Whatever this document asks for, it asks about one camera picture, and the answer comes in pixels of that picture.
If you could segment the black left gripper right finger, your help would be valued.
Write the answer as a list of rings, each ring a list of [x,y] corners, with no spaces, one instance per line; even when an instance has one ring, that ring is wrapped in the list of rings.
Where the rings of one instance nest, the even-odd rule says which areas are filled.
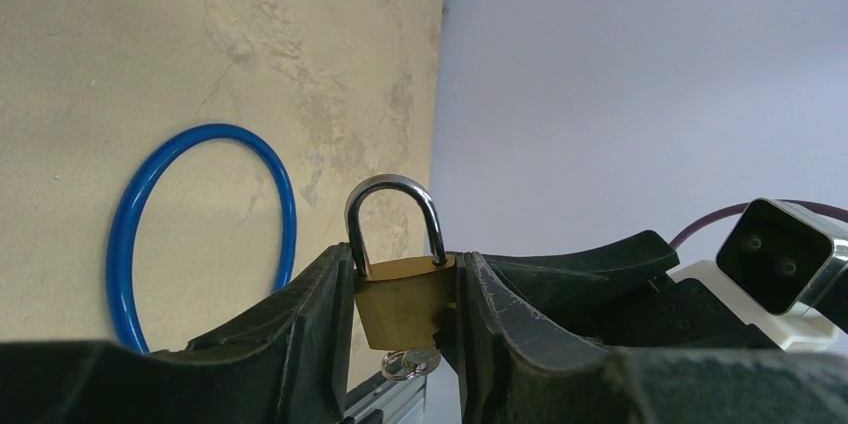
[[[767,349],[603,348],[460,258],[466,423],[843,423],[847,361]]]

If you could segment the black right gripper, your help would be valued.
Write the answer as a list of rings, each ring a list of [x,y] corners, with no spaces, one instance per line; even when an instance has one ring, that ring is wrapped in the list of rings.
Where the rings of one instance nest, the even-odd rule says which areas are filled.
[[[674,283],[660,276],[679,258],[651,230],[576,253],[483,258],[508,288],[552,321],[565,329],[592,329],[608,346],[778,347],[700,280]]]

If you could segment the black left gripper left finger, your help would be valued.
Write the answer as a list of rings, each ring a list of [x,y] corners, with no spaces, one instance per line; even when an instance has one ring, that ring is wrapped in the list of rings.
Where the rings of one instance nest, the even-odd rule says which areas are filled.
[[[354,270],[345,243],[181,351],[105,340],[1,347],[5,423],[339,423]]]

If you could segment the small padlock key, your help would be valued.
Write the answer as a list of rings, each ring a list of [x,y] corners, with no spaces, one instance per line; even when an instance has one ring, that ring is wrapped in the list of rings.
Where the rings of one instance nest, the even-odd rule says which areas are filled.
[[[381,374],[390,381],[406,381],[430,374],[441,363],[435,347],[390,351],[381,361]]]

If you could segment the brass padlock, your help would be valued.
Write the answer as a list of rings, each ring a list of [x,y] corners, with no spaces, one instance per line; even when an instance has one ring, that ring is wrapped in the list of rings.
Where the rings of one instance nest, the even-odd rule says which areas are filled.
[[[359,211],[370,195],[382,190],[398,191],[415,201],[427,230],[428,255],[370,262]],[[345,221],[356,269],[354,300],[369,347],[380,351],[433,347],[434,335],[456,303],[456,258],[445,250],[430,194],[405,176],[373,176],[350,193]]]

